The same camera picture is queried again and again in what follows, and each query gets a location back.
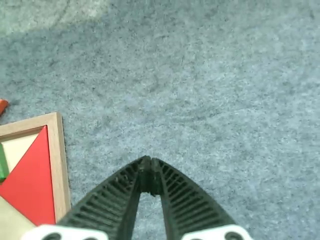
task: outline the tangram puzzle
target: tangram puzzle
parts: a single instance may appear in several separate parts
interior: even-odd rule
[[[1,125],[0,239],[55,224],[70,207],[61,115]]]

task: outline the red puzzle piece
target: red puzzle piece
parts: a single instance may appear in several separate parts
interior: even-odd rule
[[[0,196],[36,226],[56,223],[47,126],[0,185]]]

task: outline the gray carpet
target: gray carpet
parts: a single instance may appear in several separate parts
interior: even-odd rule
[[[150,155],[255,239],[318,239],[320,1],[88,4],[0,7],[0,124],[61,112],[72,204]],[[159,199],[133,239],[165,239]]]

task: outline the orange toy piece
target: orange toy piece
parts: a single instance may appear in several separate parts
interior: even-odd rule
[[[0,99],[0,115],[5,111],[6,107],[8,106],[8,101],[4,99]]]

